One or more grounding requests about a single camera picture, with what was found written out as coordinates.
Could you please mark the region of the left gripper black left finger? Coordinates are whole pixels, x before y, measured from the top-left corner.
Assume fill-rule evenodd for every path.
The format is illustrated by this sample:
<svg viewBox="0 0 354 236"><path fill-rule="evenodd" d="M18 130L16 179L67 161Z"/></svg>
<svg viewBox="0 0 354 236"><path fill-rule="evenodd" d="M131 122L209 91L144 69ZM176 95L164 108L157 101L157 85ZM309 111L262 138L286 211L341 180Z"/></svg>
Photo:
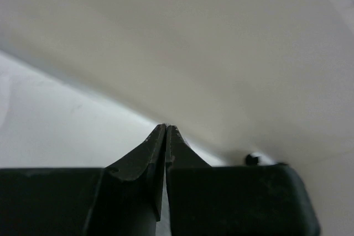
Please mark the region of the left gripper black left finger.
<svg viewBox="0 0 354 236"><path fill-rule="evenodd" d="M165 124L106 167L103 228L107 235L154 235L161 219Z"/></svg>

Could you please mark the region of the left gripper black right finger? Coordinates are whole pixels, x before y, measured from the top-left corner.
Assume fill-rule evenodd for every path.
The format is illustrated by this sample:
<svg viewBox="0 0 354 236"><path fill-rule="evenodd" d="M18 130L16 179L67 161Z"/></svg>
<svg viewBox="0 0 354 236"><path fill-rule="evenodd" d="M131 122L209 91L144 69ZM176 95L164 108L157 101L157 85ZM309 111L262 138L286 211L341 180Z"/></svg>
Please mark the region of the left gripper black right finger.
<svg viewBox="0 0 354 236"><path fill-rule="evenodd" d="M165 169L171 234L204 235L201 226L207 199L202 178L211 166L188 146L174 125L167 129Z"/></svg>

